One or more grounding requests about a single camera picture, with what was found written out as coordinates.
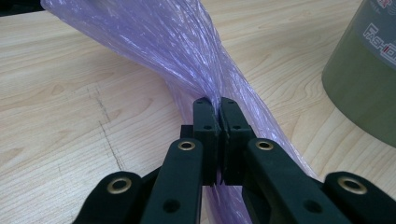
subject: green container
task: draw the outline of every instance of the green container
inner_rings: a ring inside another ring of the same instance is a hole
[[[322,81],[349,119],[396,147],[396,1],[363,1]]]

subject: plastic wrap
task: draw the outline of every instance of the plastic wrap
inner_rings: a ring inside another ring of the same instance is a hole
[[[43,8],[118,54],[156,71],[169,87],[186,123],[192,102],[234,99],[259,137],[277,141],[311,176],[258,94],[221,45],[198,0],[42,0]],[[238,187],[206,188],[212,221],[249,223]]]

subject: wooden surface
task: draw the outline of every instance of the wooden surface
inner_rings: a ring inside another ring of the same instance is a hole
[[[395,198],[396,148],[351,123],[320,80],[360,2],[204,5],[318,175],[353,172]],[[0,30],[0,223],[70,223],[104,176],[162,164],[182,120],[158,75],[48,12],[0,18]]]

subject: plastic bag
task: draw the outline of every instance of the plastic bag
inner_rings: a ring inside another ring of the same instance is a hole
[[[258,94],[249,86],[221,45],[219,35],[198,0],[42,0],[43,8],[118,54],[163,77],[186,123],[192,102],[221,96],[234,99],[259,137],[277,141],[315,176],[281,131]],[[217,223],[249,223],[241,188],[206,188]]]

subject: crumpled plastic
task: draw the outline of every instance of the crumpled plastic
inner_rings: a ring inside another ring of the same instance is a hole
[[[207,97],[219,107],[221,96],[234,99],[257,136],[277,141],[308,175],[316,176],[221,45],[200,1],[41,0],[41,5],[102,45],[157,72],[186,123],[192,123],[194,100]],[[205,190],[212,222],[251,222],[241,188],[217,185]]]

